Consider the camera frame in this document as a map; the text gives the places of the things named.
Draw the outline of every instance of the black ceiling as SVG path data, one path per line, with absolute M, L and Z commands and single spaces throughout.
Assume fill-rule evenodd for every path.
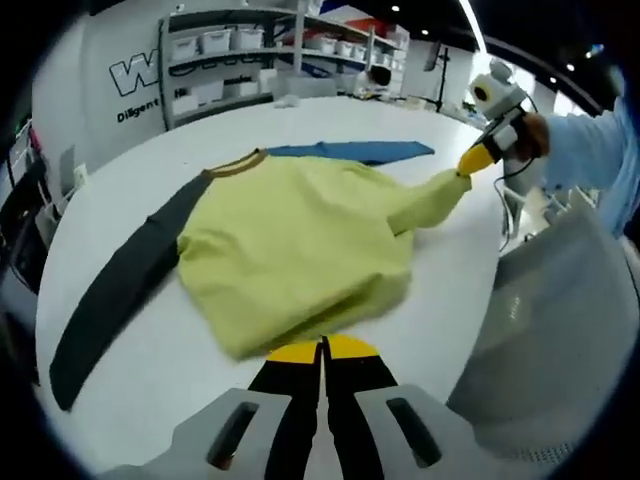
M 577 85 L 605 108 L 613 105 L 604 58 L 586 59 L 585 53 L 601 39 L 590 28 L 587 13 L 562 0 L 470 0 L 489 53 L 526 68 L 538 81 L 561 89 L 587 111 Z M 471 27 L 458 0 L 351 0 L 354 7 L 385 22 L 397 23 L 413 38 L 441 40 L 445 44 L 475 50 Z M 392 11 L 397 5 L 399 12 Z M 424 37 L 421 31 L 429 31 Z M 531 57 L 541 60 L 551 70 Z M 567 63 L 575 66 L 569 72 Z M 549 77 L 557 77 L 553 85 Z

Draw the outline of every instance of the sweatshirt sleeve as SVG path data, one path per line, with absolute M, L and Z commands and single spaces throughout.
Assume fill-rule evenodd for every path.
M 550 152 L 546 187 L 566 190 L 573 186 L 606 189 L 615 181 L 624 153 L 620 100 L 613 112 L 547 118 Z

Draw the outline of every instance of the white round table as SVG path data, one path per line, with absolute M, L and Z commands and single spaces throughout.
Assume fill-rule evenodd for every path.
M 117 337 L 71 412 L 51 391 L 49 365 L 81 296 L 114 251 L 203 168 L 256 147 L 318 141 L 417 140 L 435 155 L 385 165 L 413 185 L 454 167 L 479 132 L 444 116 L 344 98 L 303 100 L 210 117 L 154 138 L 94 173 L 69 204 L 44 269 L 36 325 L 44 408 L 71 451 L 94 472 L 142 464 L 162 453 L 176 425 L 231 387 L 246 388 L 262 358 L 236 363 L 221 352 L 176 274 Z M 500 167 L 473 177 L 439 227 L 416 236 L 406 300 L 383 318 L 344 331 L 375 347 L 401 384 L 445 402 L 473 350 L 491 295 L 502 206 Z

